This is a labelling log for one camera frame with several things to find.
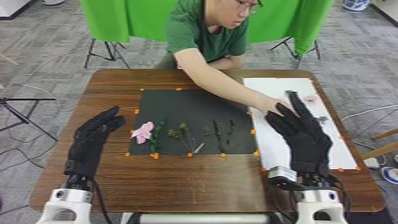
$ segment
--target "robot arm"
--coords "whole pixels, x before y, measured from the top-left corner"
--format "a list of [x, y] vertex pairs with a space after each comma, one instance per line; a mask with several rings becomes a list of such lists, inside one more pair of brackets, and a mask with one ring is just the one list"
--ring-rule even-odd
[[[298, 93], [289, 91], [289, 96], [296, 112], [280, 104], [278, 110], [283, 116], [271, 112], [266, 119], [290, 146], [294, 170], [274, 167], [269, 172], [269, 181], [274, 186], [296, 193], [298, 224], [347, 224], [344, 204], [333, 190], [338, 186], [338, 178], [330, 174], [333, 141]], [[321, 211], [330, 214], [331, 221], [315, 220], [315, 213]]]
[[[125, 124], [125, 117], [116, 116], [118, 112], [120, 107], [115, 107], [97, 115], [77, 129], [65, 170], [68, 180], [65, 186], [52, 192], [38, 224], [91, 223], [91, 202], [97, 189], [95, 176], [104, 145], [111, 133]], [[77, 214], [75, 221], [56, 221], [58, 214], [67, 210]]]

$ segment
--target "green backdrop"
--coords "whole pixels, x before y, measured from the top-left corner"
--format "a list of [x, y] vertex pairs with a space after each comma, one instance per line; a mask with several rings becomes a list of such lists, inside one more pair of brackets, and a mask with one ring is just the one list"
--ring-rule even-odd
[[[166, 41], [166, 21], [179, 0], [83, 0], [93, 37], [131, 42], [131, 36]], [[296, 38], [305, 55], [317, 40], [335, 0], [264, 0], [251, 16], [251, 43]]]

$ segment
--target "pink flower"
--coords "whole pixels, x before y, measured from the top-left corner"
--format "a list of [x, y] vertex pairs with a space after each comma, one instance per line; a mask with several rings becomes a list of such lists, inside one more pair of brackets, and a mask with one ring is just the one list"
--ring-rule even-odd
[[147, 142], [147, 139], [152, 138], [154, 122], [143, 124], [141, 128], [134, 131], [132, 138], [138, 137], [138, 144]]

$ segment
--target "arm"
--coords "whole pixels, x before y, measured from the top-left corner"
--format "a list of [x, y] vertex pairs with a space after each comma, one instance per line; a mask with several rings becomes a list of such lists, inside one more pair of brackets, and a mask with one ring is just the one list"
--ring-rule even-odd
[[219, 59], [211, 63], [211, 66], [218, 69], [241, 69], [243, 68], [243, 56], [228, 56], [227, 58]]
[[274, 111], [278, 100], [250, 89], [230, 76], [209, 65], [198, 48], [189, 48], [175, 54], [179, 64], [196, 85], [219, 97], [255, 107], [266, 113]]

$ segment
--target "white paper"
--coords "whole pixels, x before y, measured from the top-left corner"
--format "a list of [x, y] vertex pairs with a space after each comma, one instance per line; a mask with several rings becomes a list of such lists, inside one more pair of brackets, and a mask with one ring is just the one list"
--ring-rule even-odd
[[[289, 102], [287, 91], [299, 92], [301, 99], [314, 97], [315, 103], [305, 101], [315, 117], [326, 116], [328, 121], [322, 125], [324, 131], [333, 139], [333, 148], [330, 153], [331, 169], [356, 169], [358, 163], [353, 153], [342, 139], [340, 130], [333, 121], [322, 98], [317, 94], [314, 81], [308, 78], [246, 78], [246, 86], [278, 99]], [[290, 167], [290, 148], [285, 139], [266, 121], [266, 114], [259, 109], [251, 108], [253, 122], [257, 128], [257, 141], [262, 151], [262, 161], [266, 168], [274, 166]]]

